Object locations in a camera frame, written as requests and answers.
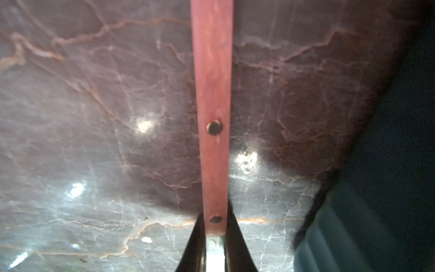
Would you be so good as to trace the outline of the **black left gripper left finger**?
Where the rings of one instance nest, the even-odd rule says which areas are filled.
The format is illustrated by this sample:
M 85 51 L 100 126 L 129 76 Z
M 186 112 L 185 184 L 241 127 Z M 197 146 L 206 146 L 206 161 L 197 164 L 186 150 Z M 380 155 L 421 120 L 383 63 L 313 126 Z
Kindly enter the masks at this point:
M 189 241 L 175 272 L 205 271 L 205 246 L 206 235 L 204 216 L 203 214 L 200 214 L 196 220 Z

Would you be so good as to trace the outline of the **pink handled spoon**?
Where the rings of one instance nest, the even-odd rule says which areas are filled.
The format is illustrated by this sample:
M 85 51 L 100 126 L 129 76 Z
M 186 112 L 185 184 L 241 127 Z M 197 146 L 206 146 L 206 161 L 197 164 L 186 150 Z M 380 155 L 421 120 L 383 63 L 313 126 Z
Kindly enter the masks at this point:
M 205 271 L 225 272 L 233 1 L 191 1 Z

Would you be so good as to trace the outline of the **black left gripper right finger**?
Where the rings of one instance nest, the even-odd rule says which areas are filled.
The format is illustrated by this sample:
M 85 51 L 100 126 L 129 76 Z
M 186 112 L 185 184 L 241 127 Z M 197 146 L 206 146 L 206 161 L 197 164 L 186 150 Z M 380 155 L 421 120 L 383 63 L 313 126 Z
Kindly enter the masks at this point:
M 249 249 L 241 233 L 232 204 L 228 203 L 225 235 L 225 265 L 227 272 L 257 272 Z

